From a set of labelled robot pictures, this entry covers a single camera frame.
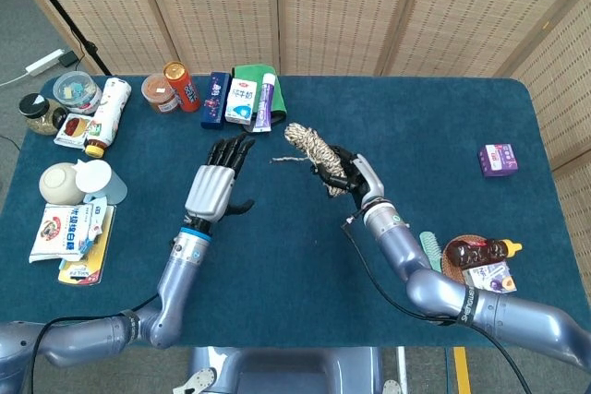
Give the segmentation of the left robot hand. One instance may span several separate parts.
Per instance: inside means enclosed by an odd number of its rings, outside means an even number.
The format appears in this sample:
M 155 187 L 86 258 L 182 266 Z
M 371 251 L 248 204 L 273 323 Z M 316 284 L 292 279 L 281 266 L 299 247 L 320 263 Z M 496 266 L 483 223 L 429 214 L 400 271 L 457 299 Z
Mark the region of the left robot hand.
M 230 203 L 235 181 L 255 140 L 246 133 L 216 141 L 206 162 L 198 168 L 185 203 L 184 224 L 210 235 L 213 224 L 224 216 L 242 215 L 251 210 L 254 200 Z

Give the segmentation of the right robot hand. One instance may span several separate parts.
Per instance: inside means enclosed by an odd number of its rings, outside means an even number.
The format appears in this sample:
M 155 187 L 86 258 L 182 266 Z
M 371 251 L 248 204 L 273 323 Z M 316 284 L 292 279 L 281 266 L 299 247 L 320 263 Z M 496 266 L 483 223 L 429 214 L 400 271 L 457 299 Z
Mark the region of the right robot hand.
M 323 163 L 313 166 L 311 171 L 325 185 L 350 194 L 357 209 L 371 200 L 384 197 L 384 185 L 363 155 L 337 145 L 330 145 L 330 148 L 339 158 L 344 172 L 338 176 L 329 173 Z

